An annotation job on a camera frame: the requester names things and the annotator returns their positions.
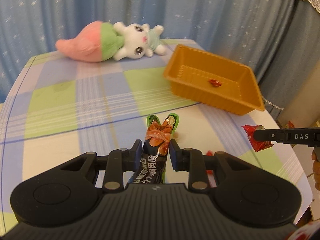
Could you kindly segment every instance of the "bunny ear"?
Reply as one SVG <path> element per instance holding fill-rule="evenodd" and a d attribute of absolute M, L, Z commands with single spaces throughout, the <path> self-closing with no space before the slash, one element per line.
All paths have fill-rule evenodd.
<path fill-rule="evenodd" d="M 113 59 L 118 61 L 128 55 L 127 50 L 125 48 L 119 49 L 116 54 L 113 55 Z"/>
<path fill-rule="evenodd" d="M 124 35 L 126 27 L 123 22 L 117 22 L 113 25 L 113 29 L 120 35 Z"/>
<path fill-rule="evenodd" d="M 150 25 L 145 23 L 142 25 L 142 29 L 145 31 L 145 32 L 148 32 L 150 30 Z"/>

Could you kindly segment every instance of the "white bunny plush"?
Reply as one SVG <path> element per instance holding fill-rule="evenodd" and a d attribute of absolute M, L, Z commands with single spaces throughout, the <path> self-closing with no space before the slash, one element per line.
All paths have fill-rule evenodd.
<path fill-rule="evenodd" d="M 148 24 L 125 26 L 122 22 L 117 22 L 113 25 L 113 29 L 124 37 L 124 45 L 114 54 L 114 60 L 124 57 L 137 59 L 143 55 L 152 57 L 154 52 L 159 55 L 165 54 L 166 48 L 159 40 L 164 29 L 161 25 L 150 30 Z"/>

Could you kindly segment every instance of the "hand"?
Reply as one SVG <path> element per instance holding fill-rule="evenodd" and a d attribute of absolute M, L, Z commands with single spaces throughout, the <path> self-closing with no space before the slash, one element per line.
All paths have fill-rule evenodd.
<path fill-rule="evenodd" d="M 320 190 L 320 162 L 317 161 L 316 153 L 314 150 L 311 157 L 314 160 L 312 170 L 314 172 L 314 178 L 316 181 L 316 189 Z"/>

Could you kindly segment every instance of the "bunny eye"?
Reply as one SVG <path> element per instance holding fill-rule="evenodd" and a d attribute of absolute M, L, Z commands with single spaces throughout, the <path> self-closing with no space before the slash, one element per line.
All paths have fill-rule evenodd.
<path fill-rule="evenodd" d="M 135 29 L 137 30 L 137 32 L 143 32 L 143 29 L 140 26 L 135 26 Z"/>
<path fill-rule="evenodd" d="M 135 51 L 134 51 L 134 53 L 136 54 L 136 55 L 139 55 L 139 54 L 141 54 L 143 52 L 143 47 L 137 47 L 136 49 L 135 49 Z"/>

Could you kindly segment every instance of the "blue curtain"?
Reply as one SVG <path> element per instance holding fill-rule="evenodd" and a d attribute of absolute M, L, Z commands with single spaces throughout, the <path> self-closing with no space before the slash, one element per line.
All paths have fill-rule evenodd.
<path fill-rule="evenodd" d="M 28 59 L 55 50 L 95 20 L 164 26 L 163 38 L 204 49 L 265 73 L 294 0 L 0 0 L 0 102 Z"/>
<path fill-rule="evenodd" d="M 294 99 L 319 59 L 320 0 L 296 0 L 288 30 L 259 84 L 273 118 Z"/>

